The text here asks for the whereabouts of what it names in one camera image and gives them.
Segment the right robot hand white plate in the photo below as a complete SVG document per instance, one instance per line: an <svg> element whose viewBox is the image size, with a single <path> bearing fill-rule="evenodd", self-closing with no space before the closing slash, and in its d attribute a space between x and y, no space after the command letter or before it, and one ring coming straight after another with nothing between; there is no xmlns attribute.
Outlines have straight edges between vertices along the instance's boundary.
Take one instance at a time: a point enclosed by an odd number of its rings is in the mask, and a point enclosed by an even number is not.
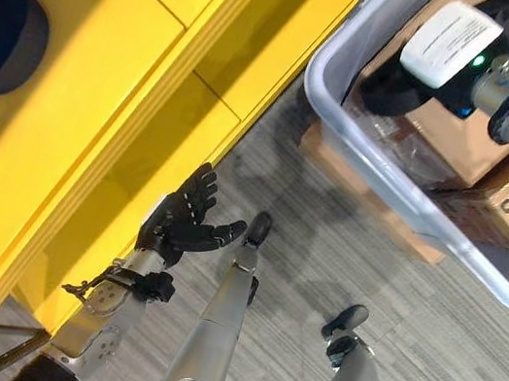
<svg viewBox="0 0 509 381"><path fill-rule="evenodd" d="M399 63L425 87L440 89L460 73L483 72L502 55L509 55L509 0L455 0L413 34Z"/></svg>

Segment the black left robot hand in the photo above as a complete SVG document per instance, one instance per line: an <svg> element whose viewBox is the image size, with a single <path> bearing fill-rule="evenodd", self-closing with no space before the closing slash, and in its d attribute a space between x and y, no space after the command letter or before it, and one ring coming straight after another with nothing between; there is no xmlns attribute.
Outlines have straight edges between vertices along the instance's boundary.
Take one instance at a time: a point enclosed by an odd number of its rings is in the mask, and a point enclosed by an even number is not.
<svg viewBox="0 0 509 381"><path fill-rule="evenodd" d="M184 253L211 252L237 240L247 230L244 220L227 225L205 222L207 212L217 203L217 178L210 162L193 171L141 225L134 249L157 252L169 268Z"/></svg>

